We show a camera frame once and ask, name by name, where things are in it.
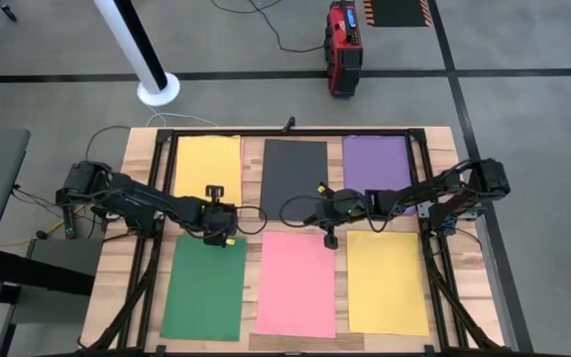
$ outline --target wooden table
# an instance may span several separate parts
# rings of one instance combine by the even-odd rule
[[[240,128],[229,128],[231,131]],[[385,127],[385,129],[405,129],[405,127]],[[448,127],[423,128],[427,137],[428,151],[431,158],[433,172],[440,174],[443,170],[451,168],[458,163],[457,152],[453,142],[453,135]],[[125,152],[122,172],[133,179],[147,183],[151,159],[155,146],[156,128],[132,129]],[[259,205],[262,178],[262,161],[264,140],[262,137],[244,137],[243,159],[243,203]],[[334,189],[343,188],[343,163],[341,137],[280,137],[284,140],[312,140],[326,141],[328,143],[329,184]],[[419,158],[419,149],[414,146],[418,168],[418,176],[424,178],[423,166]],[[163,164],[158,175],[157,188],[162,187],[167,153],[163,153]],[[246,215],[240,218],[240,225],[247,231],[255,230],[261,224],[255,212],[246,210]],[[475,225],[462,222],[459,228],[477,234]],[[358,222],[343,225],[336,229],[340,248],[336,251],[336,339],[285,337],[256,334],[257,297],[259,287],[259,271],[262,258],[262,235],[248,236],[248,255],[246,259],[246,275],[244,282],[244,298],[242,307],[241,337],[239,342],[216,341],[190,341],[171,340],[160,338],[160,329],[167,298],[167,289],[171,277],[174,245],[181,230],[176,224],[168,222],[163,240],[161,260],[155,288],[154,304],[147,338],[147,351],[154,351],[156,346],[164,344],[168,352],[243,352],[243,351],[367,351],[367,352],[421,352],[425,344],[438,348],[437,334],[433,320],[432,304],[427,285],[426,271],[422,264],[424,279],[424,298],[429,317],[429,336],[399,336],[385,334],[350,333],[348,326],[347,306],[347,264],[346,264],[346,231],[369,230],[367,222]],[[124,223],[112,224],[107,236],[124,233]],[[265,231],[290,231],[280,222],[271,221]],[[415,216],[396,218],[387,226],[388,231],[417,232],[417,219]],[[320,233],[315,227],[295,229],[298,233]],[[482,253],[477,242],[466,235],[454,235],[448,238],[451,259],[453,262],[457,288],[460,300],[466,306],[477,323],[496,342],[503,343],[501,330],[495,310],[495,304],[489,286],[489,280],[484,266]],[[439,247],[432,242],[433,251]],[[118,309],[122,306],[131,263],[136,245],[136,237],[128,237],[105,244],[98,271],[94,291],[91,296],[89,310],[85,320],[81,341],[88,345],[94,342],[103,330],[109,325]],[[143,269],[147,265],[151,242],[148,243]],[[443,307],[447,330],[451,345],[456,344],[455,328],[452,312],[443,298]],[[136,306],[130,329],[128,345],[136,344],[136,335],[140,319],[141,304]]]

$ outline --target black cable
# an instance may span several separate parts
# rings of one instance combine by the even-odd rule
[[[327,220],[327,219],[320,219],[320,220],[316,220],[314,222],[303,223],[303,224],[291,224],[291,223],[286,222],[286,219],[284,218],[284,210],[286,210],[286,207],[289,204],[293,203],[294,201],[296,201],[298,199],[313,199],[313,200],[317,200],[317,201],[324,201],[324,200],[332,201],[332,199],[329,199],[329,198],[315,197],[315,196],[310,196],[310,195],[298,195],[298,196],[288,198],[282,204],[282,207],[279,209],[279,220],[282,222],[283,225],[290,227],[290,228],[305,228],[305,227],[308,227],[308,226],[311,226],[314,224],[318,224],[322,221]]]
[[[94,133],[94,135],[91,136],[91,139],[89,139],[89,143],[87,143],[87,149],[85,150],[85,160],[88,161],[89,160],[89,148],[91,148],[91,143],[93,143],[94,139],[96,139],[96,136],[98,136],[98,134],[105,132],[107,130],[110,129],[127,129],[127,130],[131,130],[130,127],[126,126],[126,125],[112,125],[112,126],[108,126],[105,128],[100,129],[99,131],[97,131],[96,133]]]
[[[454,229],[456,232],[464,233],[465,235],[467,235],[467,236],[469,236],[469,237],[475,239],[475,240],[477,241],[477,243],[480,245],[480,251],[483,250],[482,241],[481,241],[479,238],[477,238],[477,236],[476,236],[475,234],[473,234],[473,233],[471,233],[471,232],[468,232],[468,231],[465,231],[464,229],[460,229],[460,228],[453,228],[453,229]],[[444,248],[448,246],[448,237],[447,237],[447,239],[444,240],[444,244],[445,244],[445,245],[441,246],[440,249],[439,249],[437,252],[433,253],[433,257],[435,257],[435,256],[437,256],[438,254],[442,253],[442,251],[444,251]]]
[[[127,232],[127,233],[123,233],[123,234],[118,234],[118,235],[115,235],[115,236],[113,236],[113,237],[109,237],[109,238],[103,239],[103,243],[106,243],[106,242],[109,242],[109,241],[112,241],[112,240],[115,240],[115,239],[120,239],[120,238],[129,237],[129,236],[132,236],[132,235],[133,235],[132,232]]]
[[[239,224],[237,224],[237,230],[246,234],[246,235],[255,235],[255,234],[259,234],[261,231],[264,230],[264,228],[266,228],[266,226],[268,225],[268,214],[266,214],[266,211],[263,210],[261,207],[258,206],[253,206],[253,205],[246,205],[246,206],[241,206],[241,207],[235,207],[235,210],[240,210],[240,209],[246,209],[246,208],[252,208],[252,209],[257,209],[259,211],[259,213],[264,215],[264,224],[262,225],[261,228],[259,228],[257,231],[255,232],[246,232],[245,230],[243,230]]]
[[[18,195],[15,194],[15,191],[17,191],[17,192],[19,192],[19,193],[23,193],[25,196],[27,196],[27,197],[28,197],[29,199],[31,199],[33,202],[28,201],[28,200],[25,200],[25,199],[22,199],[21,197],[19,197]],[[63,218],[62,218],[59,214],[54,213],[52,210],[50,210],[49,207],[62,208],[62,207],[64,207],[64,206],[68,206],[68,205],[78,205],[78,204],[80,204],[80,203],[67,203],[67,204],[56,204],[56,203],[52,203],[52,202],[46,200],[45,198],[42,198],[42,197],[37,196],[37,195],[35,195],[35,194],[27,193],[27,192],[25,192],[25,191],[23,191],[23,190],[21,190],[21,189],[19,189],[19,188],[13,188],[13,191],[12,191],[11,193],[12,193],[13,197],[19,199],[20,201],[22,201],[22,202],[24,202],[24,203],[28,203],[28,204],[38,205],[38,206],[42,207],[44,210],[46,210],[47,212],[53,214],[54,216],[56,216],[56,217],[58,217],[58,218],[60,218],[60,219],[63,219]],[[90,222],[92,221],[92,219],[87,218],[87,217],[85,217],[85,216],[82,216],[82,215],[80,215],[80,214],[77,214],[77,213],[72,213],[72,214],[73,214],[73,216],[76,217],[76,218],[86,219],[86,220],[88,220],[88,221],[90,221]]]
[[[87,239],[91,238],[91,235],[94,234],[94,228],[96,228],[96,215],[95,214],[91,218],[91,229],[89,230],[89,234],[87,235]]]
[[[273,6],[277,5],[277,4],[279,4],[279,3],[282,2],[282,1],[284,1],[284,0],[277,0],[277,1],[275,1],[274,3],[272,3],[272,4],[270,4],[270,5],[266,5],[266,6],[262,7],[262,8],[260,8],[260,9],[261,9],[261,10],[266,10],[266,9],[268,9],[268,8],[270,8],[270,7],[273,7]],[[225,8],[225,7],[222,7],[221,5],[218,5],[218,4],[215,2],[215,0],[210,0],[210,2],[211,2],[211,3],[213,4],[213,6],[215,6],[216,8],[218,8],[218,9],[220,9],[220,10],[224,10],[224,11],[229,12],[229,13],[233,13],[233,14],[254,14],[254,13],[258,12],[257,10],[243,11],[243,10],[227,9],[227,8]]]
[[[257,4],[255,4],[255,2],[253,0],[248,0],[253,7],[255,8],[256,12],[260,13],[263,17],[264,20],[266,21],[266,24],[268,24],[268,27],[270,27],[270,29],[275,33],[275,35],[277,36],[277,45],[279,46],[279,49],[285,52],[290,52],[290,53],[296,53],[296,54],[305,54],[308,52],[312,52],[312,51],[317,51],[317,50],[321,50],[323,49],[324,45],[315,47],[315,48],[311,48],[311,49],[306,49],[306,50],[294,50],[294,49],[287,49],[285,47],[282,46],[282,37],[281,35],[279,35],[279,32],[275,29],[275,27],[273,26],[273,24],[271,24],[270,20],[268,20],[268,16],[266,16],[266,13],[257,6]]]
[[[20,201],[22,201],[22,202],[24,202],[24,203],[34,204],[34,205],[40,206],[41,208],[43,208],[45,211],[49,212],[49,213],[52,214],[53,216],[58,217],[58,219],[63,219],[63,217],[61,217],[58,213],[55,213],[55,212],[53,212],[51,209],[49,209],[47,205],[45,205],[45,204],[43,204],[43,203],[40,203],[38,200],[36,200],[36,199],[34,199],[34,198],[30,197],[30,196],[29,196],[29,198],[32,200],[32,202],[31,202],[31,201],[28,201],[28,200],[25,200],[25,199],[23,199],[23,198],[21,198],[21,197],[19,197],[19,196],[15,193],[15,190],[14,190],[14,189],[13,189],[10,193],[12,194],[13,197],[17,198],[18,200],[20,200]]]
[[[390,209],[387,216],[374,216],[374,215],[372,215],[370,210],[369,210],[369,205],[368,205],[367,201],[363,197],[359,197],[359,199],[361,200],[361,202],[363,202],[363,205],[365,206],[365,214],[367,215],[367,222],[369,223],[369,226],[370,226],[370,228],[372,228],[372,231],[374,231],[374,233],[382,233],[385,230],[385,228],[387,228],[387,224],[392,221],[392,216],[394,216],[394,214],[395,214],[396,206],[398,206],[400,204],[400,202],[403,199],[405,199],[409,194],[410,194],[410,192],[408,192],[404,196],[401,196],[400,198],[398,198],[396,200],[396,203],[394,203],[394,205],[392,206],[392,209]],[[374,218],[375,217],[385,219],[383,225],[380,228],[374,227]]]
[[[82,342],[80,342],[80,337],[81,336],[78,336],[78,338],[76,338],[76,344],[78,345],[78,347],[80,347],[81,350],[86,351],[87,346],[85,346],[84,344],[82,344]]]

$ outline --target power cord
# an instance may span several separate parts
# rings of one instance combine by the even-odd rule
[[[25,199],[23,199],[23,198],[21,198],[21,197],[19,197],[19,196],[15,193],[15,191],[24,194],[26,197],[28,197],[29,199],[31,199],[32,202],[31,202],[31,201],[28,201],[28,200],[25,200]],[[62,207],[62,205],[58,205],[58,204],[52,203],[52,202],[48,201],[48,200],[45,199],[45,198],[42,198],[42,197],[37,196],[37,195],[35,195],[35,194],[31,194],[31,193],[25,192],[25,191],[21,190],[20,187],[17,186],[17,185],[15,185],[15,186],[13,187],[12,195],[13,195],[13,197],[17,198],[18,200],[20,200],[20,201],[22,201],[22,202],[24,202],[24,203],[28,203],[28,204],[33,204],[33,205],[40,206],[40,207],[42,207],[45,211],[51,213],[53,216],[55,216],[55,217],[57,217],[57,218],[59,218],[59,219],[62,219],[62,217],[61,217],[58,213],[55,213],[54,211],[52,211],[52,210],[50,209],[50,207]],[[87,218],[87,217],[85,217],[85,216],[83,216],[83,215],[77,214],[77,213],[78,213],[81,209],[83,209],[84,207],[85,207],[85,206],[82,205],[82,206],[76,208],[75,211],[74,211],[74,216],[75,216],[76,218],[81,218],[81,219],[85,219],[85,220],[88,220],[88,221],[92,222],[92,219]]]
[[[266,6],[264,6],[264,7],[261,7],[260,9],[261,9],[261,10],[266,10],[266,9],[268,9],[268,8],[270,8],[270,7],[273,7],[273,6],[277,5],[277,4],[279,4],[279,3],[282,2],[282,1],[284,1],[284,0],[277,0],[277,1],[275,1],[274,3],[272,3],[272,4],[270,4],[270,5],[266,5]],[[221,6],[221,5],[218,5],[218,4],[215,2],[215,0],[210,0],[210,2],[211,2],[211,4],[213,4],[213,6],[215,6],[215,7],[218,8],[219,10],[224,10],[224,11],[226,11],[226,12],[233,13],[233,14],[254,14],[254,13],[258,12],[257,10],[243,11],[243,10],[227,9],[227,8]]]
[[[300,200],[300,199],[311,199],[311,200],[316,200],[316,201],[334,201],[334,199],[328,199],[328,198],[323,198],[323,197],[315,197],[315,196],[310,196],[310,195],[298,195],[298,196],[294,196],[291,198],[288,198],[283,204],[282,207],[279,209],[279,221],[286,227],[290,227],[290,228],[305,228],[314,224],[318,224],[321,223],[327,219],[319,219],[316,220],[314,222],[308,222],[308,223],[302,223],[302,224],[292,224],[286,221],[286,219],[284,218],[284,211],[286,210],[286,207],[289,204],[292,204],[294,201],[296,200]]]
[[[480,251],[483,250],[482,241],[481,241],[479,238],[477,238],[477,236],[476,236],[475,234],[473,234],[473,233],[471,233],[471,232],[469,232],[469,231],[465,231],[464,229],[460,229],[460,228],[453,228],[453,229],[454,229],[456,232],[458,232],[458,233],[462,233],[462,234],[464,234],[464,235],[466,235],[466,236],[468,236],[468,237],[470,237],[470,238],[475,239],[475,241],[477,241],[477,243],[480,245]],[[444,243],[445,245],[442,246],[442,247],[440,247],[440,249],[439,249],[437,252],[433,253],[433,257],[435,257],[435,256],[437,256],[438,254],[442,253],[442,252],[444,251],[444,248],[445,248],[446,246],[448,246],[448,240],[444,240],[444,242],[445,242],[445,243]]]
[[[266,211],[263,210],[261,207],[258,206],[254,206],[254,205],[245,205],[245,206],[240,206],[240,207],[235,207],[236,210],[242,210],[242,209],[256,209],[257,211],[259,211],[259,213],[261,213],[262,215],[264,215],[264,224],[255,232],[247,232],[245,230],[243,230],[240,226],[239,223],[237,224],[237,230],[246,234],[246,235],[255,235],[255,234],[259,234],[261,231],[264,230],[264,228],[266,228],[266,226],[268,225],[268,214],[266,214]]]
[[[132,235],[133,235],[133,232],[129,232],[129,231],[128,231],[127,233],[118,234],[118,235],[115,235],[115,236],[113,236],[113,237],[105,238],[105,239],[103,239],[103,243],[107,243],[107,242],[109,242],[109,241],[116,240],[116,239],[120,239],[120,238],[129,237],[129,236],[132,236]]]
[[[243,11],[243,10],[232,10],[232,9],[227,9],[222,7],[221,5],[217,4],[215,2],[215,0],[210,0],[210,2],[213,4],[213,6],[215,6],[216,8],[220,9],[220,10],[224,10],[226,12],[229,13],[233,13],[233,14],[244,14],[244,15],[249,15],[249,14],[256,14],[256,13],[260,13],[262,15],[262,17],[264,18],[264,21],[266,21],[266,24],[268,24],[268,27],[270,27],[270,29],[273,31],[273,33],[275,33],[275,36],[277,36],[277,45],[279,46],[279,49],[281,51],[284,52],[289,52],[289,53],[295,53],[295,54],[306,54],[312,51],[317,51],[317,50],[321,50],[323,49],[323,45],[318,46],[318,47],[314,47],[311,49],[305,49],[305,50],[296,50],[296,49],[288,49],[285,48],[282,45],[282,36],[280,35],[280,33],[277,31],[277,29],[275,29],[275,27],[273,26],[273,24],[270,22],[270,20],[268,19],[268,16],[266,15],[266,13],[264,12],[264,10],[271,8],[277,4],[279,4],[280,2],[282,2],[284,0],[277,0],[269,5],[263,6],[263,7],[259,7],[257,6],[257,4],[253,1],[253,0],[248,0],[248,2],[251,3],[251,5],[253,6],[253,8],[255,8],[255,10],[251,10],[251,11]]]
[[[82,336],[78,336],[78,338],[76,338],[76,344],[84,352],[87,350],[88,347],[85,346],[84,344],[82,344],[82,342],[80,342],[80,337],[82,337]]]
[[[90,239],[92,234],[94,234],[94,229],[96,228],[96,215],[94,214],[91,217],[91,229],[89,230],[89,234],[87,234],[87,238],[86,239]]]
[[[131,127],[128,127],[126,125],[111,125],[105,128],[100,129],[99,131],[95,132],[94,135],[91,136],[91,139],[89,139],[89,142],[87,143],[87,149],[85,150],[85,160],[89,161],[89,149],[91,148],[91,143],[94,142],[94,139],[96,139],[96,137],[103,132],[106,132],[107,130],[111,130],[111,129],[127,129],[127,130],[131,130]]]
[[[193,115],[184,115],[184,114],[175,114],[175,113],[159,113],[159,112],[158,112],[156,109],[154,109],[153,107],[151,107],[151,106],[149,106],[149,105],[147,105],[147,107],[148,107],[149,109],[151,109],[151,111],[154,112],[154,115],[152,115],[151,118],[149,118],[149,120],[147,120],[147,124],[145,124],[146,127],[149,127],[149,124],[151,124],[151,122],[154,121],[154,119],[160,118],[160,119],[163,120],[163,123],[165,123],[163,127],[166,128],[166,127],[167,127],[167,119],[165,118],[165,115],[173,116],[173,117],[179,117],[179,118],[191,118],[191,119],[199,120],[199,121],[201,121],[201,122],[203,122],[203,123],[206,123],[206,124],[209,124],[209,125],[212,125],[212,126],[215,126],[215,127],[216,127],[216,126],[219,126],[219,125],[213,123],[213,122],[210,121],[210,120],[202,119],[202,118],[200,118],[200,117],[196,117],[196,116],[193,116]]]
[[[253,5],[253,7],[255,8],[255,12],[258,12],[262,15],[262,17],[264,18],[264,20],[266,21],[266,24],[268,24],[268,27],[270,27],[270,29],[275,33],[275,36],[277,36],[277,45],[279,46],[279,49],[281,51],[285,51],[285,52],[289,52],[289,53],[295,53],[295,54],[305,54],[305,53],[309,53],[312,51],[318,51],[318,50],[322,50],[324,45],[321,46],[317,46],[311,49],[306,49],[306,50],[295,50],[295,49],[288,49],[285,48],[282,45],[282,37],[279,34],[279,32],[275,29],[275,27],[273,26],[273,24],[270,22],[270,20],[268,19],[268,16],[266,16],[266,13],[264,12],[264,10],[260,7],[257,6],[257,4],[255,4],[255,2],[253,0],[248,0],[248,2],[251,3],[251,5]]]

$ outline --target colored paper sheet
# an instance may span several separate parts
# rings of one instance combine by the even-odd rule
[[[322,235],[263,235],[257,332],[336,337],[334,251]]]
[[[176,196],[192,195],[210,200],[207,185],[224,186],[222,202],[242,205],[240,137],[181,137],[175,165]]]
[[[417,234],[347,232],[351,332],[427,336]]]
[[[239,340],[246,246],[245,239],[222,249],[179,237],[161,337]]]
[[[406,139],[396,136],[350,136],[343,139],[345,187],[403,189],[411,185]],[[415,214],[410,207],[405,214]]]
[[[320,197],[318,184],[327,183],[327,143],[266,140],[261,207],[278,220],[282,205],[298,195]],[[314,213],[310,199],[297,199],[284,209],[284,219],[302,221]]]

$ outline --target black paper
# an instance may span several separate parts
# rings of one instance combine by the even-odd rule
[[[279,220],[279,211],[298,195],[321,197],[319,183],[328,183],[327,143],[266,140],[262,173],[261,207],[268,219]],[[286,220],[302,221],[314,213],[317,200],[298,199],[284,209]]]
[[[374,27],[425,27],[428,11],[420,0],[371,0]]]

